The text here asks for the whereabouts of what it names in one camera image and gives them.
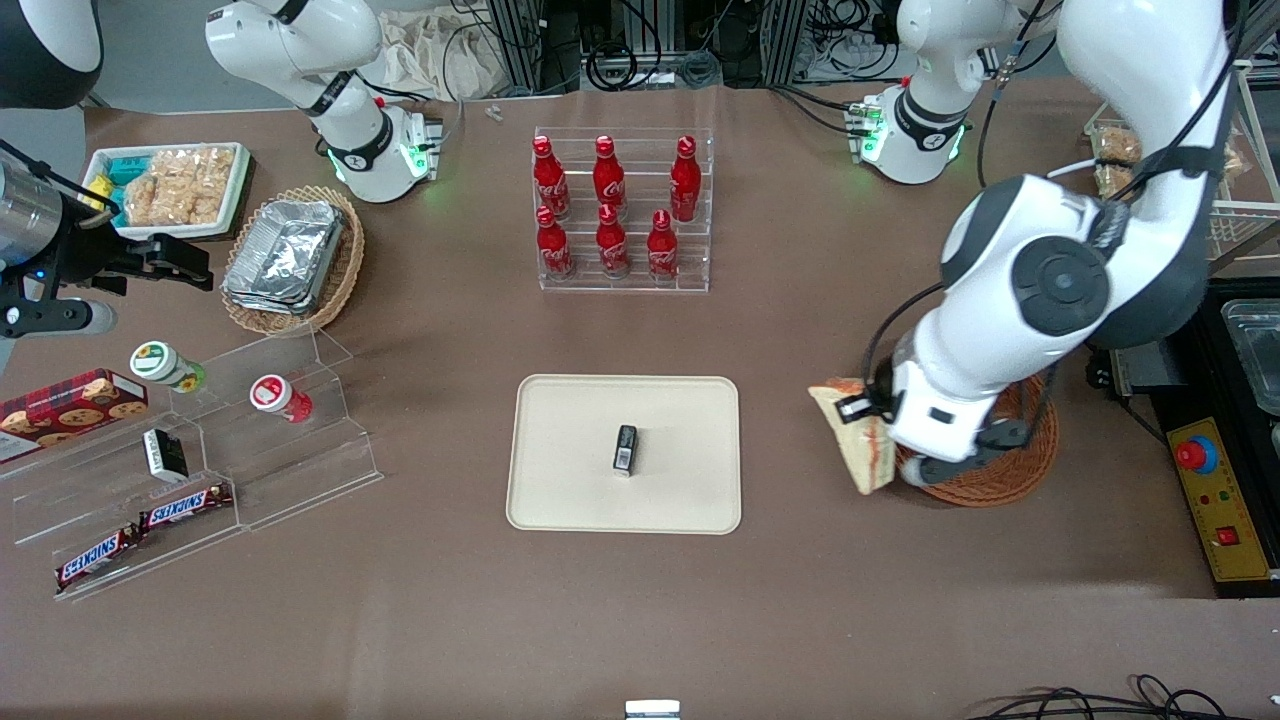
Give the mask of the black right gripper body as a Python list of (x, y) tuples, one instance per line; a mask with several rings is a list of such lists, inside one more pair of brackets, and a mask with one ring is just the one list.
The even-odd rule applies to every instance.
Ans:
[(77, 225), (58, 231), (4, 229), (3, 237), (3, 301), (26, 297), (24, 281), (42, 272), (56, 290), (60, 272), (95, 273), (113, 270), (127, 279), (150, 279), (145, 258), (113, 225), (82, 229)]

